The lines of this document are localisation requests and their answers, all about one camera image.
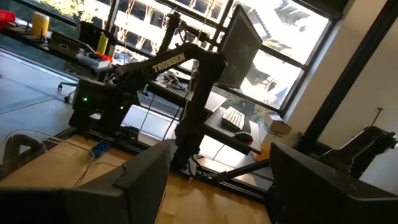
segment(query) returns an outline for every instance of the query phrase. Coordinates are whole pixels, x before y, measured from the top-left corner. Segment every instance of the red object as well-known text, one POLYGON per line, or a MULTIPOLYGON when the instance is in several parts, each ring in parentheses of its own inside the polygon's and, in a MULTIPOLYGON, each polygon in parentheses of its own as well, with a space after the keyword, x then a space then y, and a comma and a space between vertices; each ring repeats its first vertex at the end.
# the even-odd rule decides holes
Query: red object
POLYGON ((15 22, 15 13, 6 10, 0 10, 0 29, 9 26, 9 23, 15 22))
POLYGON ((105 55, 105 54, 101 54, 101 53, 98 53, 98 52, 96 52, 95 54, 99 55, 102 58, 102 60, 109 60, 109 64, 110 65, 112 64, 113 58, 111 56, 105 55))

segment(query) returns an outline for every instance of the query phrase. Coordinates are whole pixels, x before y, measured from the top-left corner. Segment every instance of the blue connector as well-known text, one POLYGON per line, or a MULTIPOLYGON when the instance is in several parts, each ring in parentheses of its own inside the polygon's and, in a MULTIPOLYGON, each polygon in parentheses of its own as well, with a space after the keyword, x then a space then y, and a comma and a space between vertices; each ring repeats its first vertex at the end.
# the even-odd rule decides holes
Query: blue connector
POLYGON ((111 146, 110 142, 101 140, 97 145, 95 145, 91 149, 91 151, 93 152, 95 158, 99 158, 108 151, 110 146, 111 146))

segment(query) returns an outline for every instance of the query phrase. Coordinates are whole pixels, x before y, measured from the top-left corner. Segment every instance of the computer monitor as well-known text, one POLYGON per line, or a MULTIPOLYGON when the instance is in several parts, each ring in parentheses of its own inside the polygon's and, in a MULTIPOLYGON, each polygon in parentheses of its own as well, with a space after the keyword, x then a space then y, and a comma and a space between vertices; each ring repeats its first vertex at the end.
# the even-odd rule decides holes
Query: computer monitor
POLYGON ((219 48, 228 64, 217 85, 239 89, 261 45, 261 37, 238 4, 219 48))

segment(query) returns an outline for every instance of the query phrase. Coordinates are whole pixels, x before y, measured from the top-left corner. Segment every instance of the yellow bottle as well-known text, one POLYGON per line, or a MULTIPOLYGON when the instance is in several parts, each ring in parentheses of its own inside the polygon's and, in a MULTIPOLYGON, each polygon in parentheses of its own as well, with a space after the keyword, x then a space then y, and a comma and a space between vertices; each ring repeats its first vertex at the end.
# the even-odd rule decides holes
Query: yellow bottle
POLYGON ((105 36, 104 32, 101 32, 101 37, 99 38, 97 46, 97 52, 100 54, 105 54, 107 44, 108 44, 108 38, 105 36))
POLYGON ((32 29, 30 33, 37 37, 47 36, 47 31, 49 31, 50 17, 43 15, 39 12, 33 14, 32 19, 32 29))

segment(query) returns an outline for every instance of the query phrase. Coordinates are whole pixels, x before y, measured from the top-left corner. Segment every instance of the wall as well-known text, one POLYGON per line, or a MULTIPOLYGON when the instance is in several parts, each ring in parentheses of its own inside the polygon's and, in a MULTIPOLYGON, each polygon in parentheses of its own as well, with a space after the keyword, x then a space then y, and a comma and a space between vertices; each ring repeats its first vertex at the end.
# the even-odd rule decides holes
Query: wall
POLYGON ((356 0, 347 9, 285 116, 292 132, 284 143, 294 144, 297 133, 305 132, 385 2, 356 0))
POLYGON ((398 133, 398 22, 388 32, 362 73, 340 104, 319 140, 341 147, 365 125, 371 124, 382 107, 375 125, 398 133))

